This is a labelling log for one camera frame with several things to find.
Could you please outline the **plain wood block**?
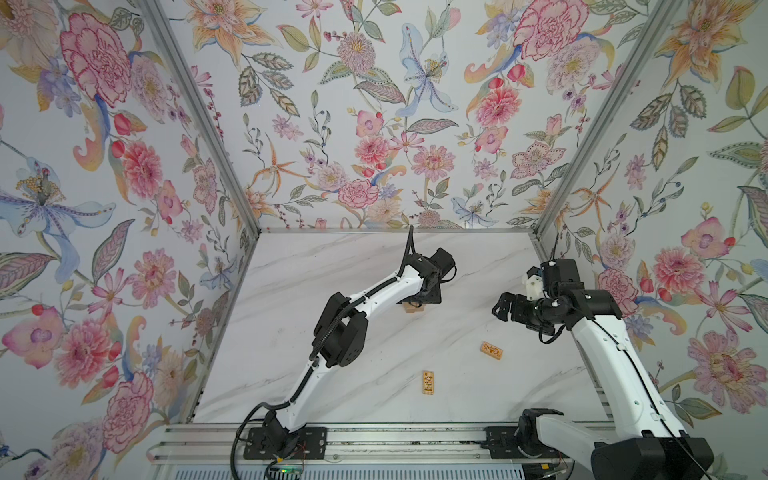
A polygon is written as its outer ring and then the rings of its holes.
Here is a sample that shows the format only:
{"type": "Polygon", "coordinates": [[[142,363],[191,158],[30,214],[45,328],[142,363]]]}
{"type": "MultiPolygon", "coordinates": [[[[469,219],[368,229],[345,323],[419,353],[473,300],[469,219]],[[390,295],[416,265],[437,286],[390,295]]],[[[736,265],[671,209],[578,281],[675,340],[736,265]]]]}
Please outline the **plain wood block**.
{"type": "Polygon", "coordinates": [[[404,303],[403,308],[406,313],[413,314],[417,312],[423,312],[425,310],[425,306],[422,304],[412,304],[412,303],[404,303]]]}

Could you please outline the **printed wood block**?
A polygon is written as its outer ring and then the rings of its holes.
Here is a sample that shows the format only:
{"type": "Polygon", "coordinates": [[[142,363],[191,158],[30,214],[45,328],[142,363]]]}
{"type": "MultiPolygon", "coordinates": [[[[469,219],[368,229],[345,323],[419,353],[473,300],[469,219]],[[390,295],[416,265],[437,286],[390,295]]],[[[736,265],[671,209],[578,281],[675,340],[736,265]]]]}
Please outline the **printed wood block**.
{"type": "Polygon", "coordinates": [[[503,356],[503,350],[488,342],[483,342],[481,345],[481,352],[494,358],[495,360],[501,360],[503,356]]]}
{"type": "Polygon", "coordinates": [[[422,393],[424,395],[433,395],[435,391],[435,377],[432,371],[422,372],[422,393]]]}

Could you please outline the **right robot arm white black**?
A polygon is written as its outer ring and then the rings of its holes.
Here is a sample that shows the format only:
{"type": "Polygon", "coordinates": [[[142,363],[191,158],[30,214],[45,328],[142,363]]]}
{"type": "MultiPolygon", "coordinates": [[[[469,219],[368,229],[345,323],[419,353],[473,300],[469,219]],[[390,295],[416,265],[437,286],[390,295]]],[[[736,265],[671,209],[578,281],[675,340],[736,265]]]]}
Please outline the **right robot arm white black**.
{"type": "Polygon", "coordinates": [[[492,313],[552,338],[569,332],[613,416],[614,435],[608,438],[556,409],[526,409],[514,440],[521,453],[556,451],[596,479],[709,478],[714,454],[708,441],[691,436],[662,399],[609,292],[577,289],[538,299],[504,293],[492,313]]]}

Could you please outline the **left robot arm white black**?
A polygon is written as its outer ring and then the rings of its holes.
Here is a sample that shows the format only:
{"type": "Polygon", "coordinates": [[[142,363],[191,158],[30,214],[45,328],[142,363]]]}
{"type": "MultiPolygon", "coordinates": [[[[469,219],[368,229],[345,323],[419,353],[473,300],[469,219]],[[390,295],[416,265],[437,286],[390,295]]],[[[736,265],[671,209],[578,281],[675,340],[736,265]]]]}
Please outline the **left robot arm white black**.
{"type": "Polygon", "coordinates": [[[329,297],[294,391],[277,405],[263,406],[267,411],[262,421],[267,446],[278,456],[287,456],[307,424],[307,409],[314,394],[332,373],[353,363],[363,352],[369,322],[395,305],[439,304],[441,285],[455,270],[456,262],[445,249],[427,257],[409,245],[398,269],[386,278],[357,294],[337,292],[329,297]]]}

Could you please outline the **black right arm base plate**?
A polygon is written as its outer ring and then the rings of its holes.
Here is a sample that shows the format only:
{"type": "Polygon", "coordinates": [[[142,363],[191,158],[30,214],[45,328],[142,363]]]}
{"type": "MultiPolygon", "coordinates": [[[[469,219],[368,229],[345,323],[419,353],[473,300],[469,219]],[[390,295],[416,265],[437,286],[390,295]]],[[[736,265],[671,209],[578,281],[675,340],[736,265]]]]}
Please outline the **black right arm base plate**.
{"type": "Polygon", "coordinates": [[[539,439],[536,420],[545,415],[562,416],[563,413],[549,408],[525,409],[516,425],[485,427],[485,440],[481,442],[481,447],[487,449],[494,460],[543,461],[565,458],[562,452],[546,446],[539,439]]]}

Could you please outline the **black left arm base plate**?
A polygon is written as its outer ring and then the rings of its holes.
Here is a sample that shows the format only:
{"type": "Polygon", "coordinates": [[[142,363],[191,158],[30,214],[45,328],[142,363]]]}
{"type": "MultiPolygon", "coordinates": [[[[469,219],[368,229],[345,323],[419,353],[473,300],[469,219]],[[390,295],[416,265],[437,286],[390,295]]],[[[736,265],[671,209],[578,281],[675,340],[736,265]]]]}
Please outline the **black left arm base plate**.
{"type": "Polygon", "coordinates": [[[251,427],[245,437],[245,460],[323,460],[327,447],[328,429],[300,427],[290,432],[283,427],[274,413],[258,426],[251,427]]]}

